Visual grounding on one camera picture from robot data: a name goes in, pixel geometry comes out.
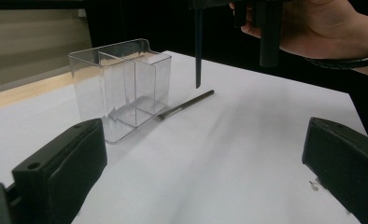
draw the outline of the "white table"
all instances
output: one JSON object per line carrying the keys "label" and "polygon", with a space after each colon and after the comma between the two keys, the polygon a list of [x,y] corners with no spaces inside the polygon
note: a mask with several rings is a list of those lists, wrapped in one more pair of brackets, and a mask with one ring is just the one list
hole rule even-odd
{"label": "white table", "polygon": [[[74,223],[359,223],[311,188],[301,161],[311,117],[365,133],[348,94],[208,61],[196,90],[195,60],[165,53],[170,106],[216,93],[107,145],[108,166]],[[72,85],[0,108],[0,182],[78,122]]]}

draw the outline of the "human hand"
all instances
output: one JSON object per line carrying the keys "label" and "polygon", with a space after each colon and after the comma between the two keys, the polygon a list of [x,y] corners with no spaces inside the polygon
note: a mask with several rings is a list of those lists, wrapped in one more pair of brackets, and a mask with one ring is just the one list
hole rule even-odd
{"label": "human hand", "polygon": [[[248,6],[246,25],[241,30],[260,37],[254,28]],[[286,52],[316,59],[361,58],[368,55],[356,44],[361,14],[347,0],[292,0],[284,3],[280,48]]]}

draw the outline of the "wall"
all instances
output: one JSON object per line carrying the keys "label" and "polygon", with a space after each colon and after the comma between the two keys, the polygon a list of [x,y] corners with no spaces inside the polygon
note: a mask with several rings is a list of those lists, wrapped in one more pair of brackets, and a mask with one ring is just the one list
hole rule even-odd
{"label": "wall", "polygon": [[0,10],[0,91],[68,65],[67,53],[91,48],[76,9]]}

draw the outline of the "transparent box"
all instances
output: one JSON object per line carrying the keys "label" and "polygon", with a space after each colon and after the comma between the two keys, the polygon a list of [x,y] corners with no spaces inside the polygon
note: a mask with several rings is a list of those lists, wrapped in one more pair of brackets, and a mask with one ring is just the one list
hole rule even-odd
{"label": "transparent box", "polygon": [[146,39],[68,54],[81,119],[101,118],[108,143],[167,106],[171,56]]}

